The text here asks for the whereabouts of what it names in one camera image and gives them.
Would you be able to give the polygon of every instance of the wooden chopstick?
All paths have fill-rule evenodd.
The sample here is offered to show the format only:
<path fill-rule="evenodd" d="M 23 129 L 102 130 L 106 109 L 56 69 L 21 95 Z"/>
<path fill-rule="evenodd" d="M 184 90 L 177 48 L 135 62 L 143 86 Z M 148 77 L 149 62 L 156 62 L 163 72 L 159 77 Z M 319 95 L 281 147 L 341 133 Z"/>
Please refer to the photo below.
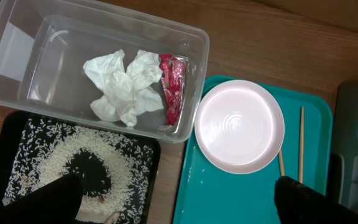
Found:
<path fill-rule="evenodd" d="M 285 171 L 284 171 L 284 160 L 283 160 L 282 149 L 280 149 L 280 151 L 278 152 L 278 163 L 280 164 L 280 175 L 284 176 Z"/>
<path fill-rule="evenodd" d="M 301 107 L 301 127 L 300 127 L 300 140 L 299 140 L 299 183 L 303 183 L 303 152 L 305 145 L 305 112 L 303 106 Z"/>

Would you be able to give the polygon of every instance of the white plate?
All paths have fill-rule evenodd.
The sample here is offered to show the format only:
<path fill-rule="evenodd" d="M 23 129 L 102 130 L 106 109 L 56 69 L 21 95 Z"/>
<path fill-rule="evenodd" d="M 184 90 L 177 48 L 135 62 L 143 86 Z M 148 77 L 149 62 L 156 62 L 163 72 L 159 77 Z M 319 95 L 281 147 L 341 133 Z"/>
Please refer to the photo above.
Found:
<path fill-rule="evenodd" d="M 284 118 L 260 85 L 233 80 L 210 90 L 196 115 L 197 143 L 216 167 L 249 174 L 267 166 L 284 139 Z"/>

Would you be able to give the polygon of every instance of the crumpled white tissue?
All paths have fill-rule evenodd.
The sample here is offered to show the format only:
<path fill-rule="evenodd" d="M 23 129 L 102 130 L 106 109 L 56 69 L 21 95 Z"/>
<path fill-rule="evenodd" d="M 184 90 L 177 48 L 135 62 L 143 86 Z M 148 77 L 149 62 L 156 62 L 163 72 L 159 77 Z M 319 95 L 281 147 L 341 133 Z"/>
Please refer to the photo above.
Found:
<path fill-rule="evenodd" d="M 149 87 L 161 79 L 162 71 L 158 54 L 140 50 L 125 73 L 124 56 L 124 51 L 120 50 L 97 57 L 87 61 L 83 69 L 104 93 L 91 104 L 95 115 L 103 121 L 121 120 L 133 127 L 137 115 L 163 109 L 160 95 Z"/>

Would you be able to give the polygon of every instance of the plastic bin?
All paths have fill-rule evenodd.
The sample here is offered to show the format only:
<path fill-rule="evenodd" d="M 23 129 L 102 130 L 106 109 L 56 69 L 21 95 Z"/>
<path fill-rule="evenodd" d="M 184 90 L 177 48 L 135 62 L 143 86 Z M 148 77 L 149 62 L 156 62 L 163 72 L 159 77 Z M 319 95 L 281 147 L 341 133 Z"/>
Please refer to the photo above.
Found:
<path fill-rule="evenodd" d="M 139 49 L 188 57 L 177 125 L 163 127 L 165 109 L 122 122 L 100 121 L 90 108 L 99 91 L 83 64 L 122 49 L 124 65 Z M 181 142 L 190 137 L 201 99 L 209 37 L 201 29 L 92 0 L 2 0 L 0 3 L 0 105 L 76 123 Z M 161 83 L 153 89 L 160 93 Z"/>

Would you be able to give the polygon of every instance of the red plastic packet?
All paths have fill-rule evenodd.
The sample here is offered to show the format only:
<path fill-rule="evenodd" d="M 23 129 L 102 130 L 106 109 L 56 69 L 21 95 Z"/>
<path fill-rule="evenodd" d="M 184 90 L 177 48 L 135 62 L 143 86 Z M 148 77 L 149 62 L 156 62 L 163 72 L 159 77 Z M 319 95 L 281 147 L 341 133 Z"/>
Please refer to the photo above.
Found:
<path fill-rule="evenodd" d="M 175 125 L 179 119 L 187 63 L 187 58 L 160 55 L 161 81 L 168 102 L 166 125 Z"/>

